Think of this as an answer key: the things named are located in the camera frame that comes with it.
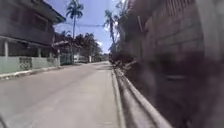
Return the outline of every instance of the blue sky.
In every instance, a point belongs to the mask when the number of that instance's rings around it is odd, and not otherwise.
[[[58,11],[63,16],[66,15],[66,7],[70,0],[45,0],[49,3],[56,11]],[[116,11],[115,5],[119,0],[79,0],[80,3],[84,5],[83,17],[77,21],[80,24],[94,24],[103,25],[104,11],[109,9],[111,11]],[[73,23],[70,18],[67,18],[68,23]],[[57,32],[62,32],[63,30],[70,30],[72,32],[72,25],[69,24],[59,24],[55,26]],[[95,38],[100,42],[103,52],[108,52],[112,41],[110,39],[110,33],[102,27],[81,27],[76,26],[76,35],[94,33]]]

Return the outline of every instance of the house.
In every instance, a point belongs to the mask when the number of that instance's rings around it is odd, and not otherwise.
[[[133,49],[128,52],[144,61],[152,60],[155,54],[194,51],[214,60],[223,60],[224,1],[206,1],[127,0],[125,9],[138,20],[135,23],[138,28],[142,27],[142,34],[131,36],[135,41],[132,39],[127,44],[128,49]]]
[[[56,66],[53,25],[64,21],[43,0],[0,0],[0,73]]]

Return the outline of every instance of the road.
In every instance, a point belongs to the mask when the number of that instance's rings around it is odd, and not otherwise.
[[[0,82],[9,128],[118,128],[108,62]]]

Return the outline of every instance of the tree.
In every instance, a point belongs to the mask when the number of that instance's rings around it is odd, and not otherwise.
[[[76,36],[75,42],[77,45],[82,47],[81,54],[83,56],[95,56],[102,52],[102,49],[97,44],[96,39],[92,33],[86,33],[85,35],[79,34]]]
[[[63,39],[64,40],[66,40],[66,37],[70,37],[70,34],[69,33],[71,33],[71,31],[62,31],[61,32],[61,36],[63,37]]]
[[[73,38],[75,37],[75,25],[76,19],[80,19],[83,16],[82,10],[84,9],[83,4],[80,4],[77,0],[71,0],[69,6],[67,7],[66,17],[69,16],[74,20],[73,24]]]
[[[115,43],[114,24],[116,22],[116,16],[113,17],[112,12],[109,11],[109,10],[106,10],[105,11],[105,17],[106,17],[106,21],[104,23],[104,26],[109,26],[109,28],[110,28],[110,37],[112,38],[113,43]]]
[[[119,10],[122,10],[122,5],[123,5],[123,3],[121,1],[119,1],[115,7]]]

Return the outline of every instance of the palm tree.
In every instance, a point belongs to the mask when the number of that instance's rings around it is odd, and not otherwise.
[[[114,38],[114,17],[111,11],[106,10],[105,11],[105,17],[106,17],[106,21],[104,23],[104,26],[109,26],[110,28],[110,37],[112,38],[113,43],[115,43],[115,38]]]
[[[69,33],[71,33],[71,31],[69,31],[69,30],[68,31],[64,30],[64,31],[61,32],[61,35],[64,38],[64,40],[66,39],[66,37],[70,36]]]
[[[71,0],[69,6],[67,7],[67,14],[66,17],[69,16],[71,19],[74,20],[73,24],[73,38],[75,37],[75,24],[76,19],[80,19],[83,15],[83,4],[80,4],[77,0]]]
[[[96,44],[94,35],[92,33],[86,33],[84,38],[85,38],[86,50],[88,51],[88,56],[92,56],[94,53],[95,44]]]

